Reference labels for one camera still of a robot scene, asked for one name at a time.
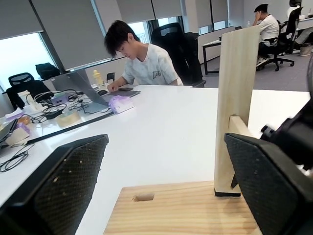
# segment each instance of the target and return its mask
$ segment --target charger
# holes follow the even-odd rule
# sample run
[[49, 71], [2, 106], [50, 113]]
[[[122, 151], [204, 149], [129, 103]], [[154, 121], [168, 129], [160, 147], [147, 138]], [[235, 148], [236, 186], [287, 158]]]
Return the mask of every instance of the charger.
[[47, 118], [47, 120], [51, 120], [56, 118], [57, 116], [62, 114], [63, 110], [57, 110], [57, 111], [53, 111], [53, 112], [49, 112], [45, 114], [45, 117]]

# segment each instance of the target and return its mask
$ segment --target black pants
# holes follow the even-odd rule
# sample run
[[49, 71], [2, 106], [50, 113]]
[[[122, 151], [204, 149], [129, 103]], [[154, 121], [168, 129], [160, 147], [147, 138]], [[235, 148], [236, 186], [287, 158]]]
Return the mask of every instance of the black pants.
[[271, 47], [264, 44], [264, 42], [259, 43], [259, 56], [263, 58], [268, 58], [268, 54], [270, 54]]

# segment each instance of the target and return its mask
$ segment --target person sitting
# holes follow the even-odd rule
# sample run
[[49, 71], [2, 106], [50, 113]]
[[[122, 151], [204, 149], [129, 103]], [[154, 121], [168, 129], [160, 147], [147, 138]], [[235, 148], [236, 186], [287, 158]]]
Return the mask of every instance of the person sitting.
[[268, 13], [268, 4], [261, 4], [255, 8], [255, 21], [253, 26], [257, 25], [259, 21], [260, 34], [262, 41], [259, 43], [258, 64], [264, 62], [269, 58], [268, 54], [271, 47], [277, 45], [279, 36], [278, 21]]
[[119, 51], [128, 58], [123, 75], [108, 85], [109, 92], [132, 84], [135, 78], [142, 85], [183, 85], [167, 51], [153, 44], [141, 43], [125, 22], [115, 21], [110, 26], [105, 46], [112, 56]]

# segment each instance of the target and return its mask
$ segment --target white t-shirt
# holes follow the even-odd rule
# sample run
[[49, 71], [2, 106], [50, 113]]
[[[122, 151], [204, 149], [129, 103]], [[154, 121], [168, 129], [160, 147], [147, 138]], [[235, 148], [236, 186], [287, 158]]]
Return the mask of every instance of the white t-shirt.
[[262, 41], [265, 39], [278, 38], [279, 36], [279, 24], [278, 21], [272, 15], [268, 15], [259, 24]]
[[144, 61], [127, 60], [122, 76], [129, 84], [136, 79], [140, 85], [169, 85], [177, 79], [178, 85], [183, 85], [167, 51], [153, 44], [148, 45]]

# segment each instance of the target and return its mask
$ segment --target computer mouse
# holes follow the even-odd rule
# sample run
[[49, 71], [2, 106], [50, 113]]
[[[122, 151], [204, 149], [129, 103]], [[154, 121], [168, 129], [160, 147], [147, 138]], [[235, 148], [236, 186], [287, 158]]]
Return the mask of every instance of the computer mouse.
[[98, 91], [98, 94], [100, 95], [100, 96], [103, 96], [103, 95], [105, 95], [105, 94], [107, 94], [108, 92], [106, 91], [106, 90], [100, 90], [100, 91]]

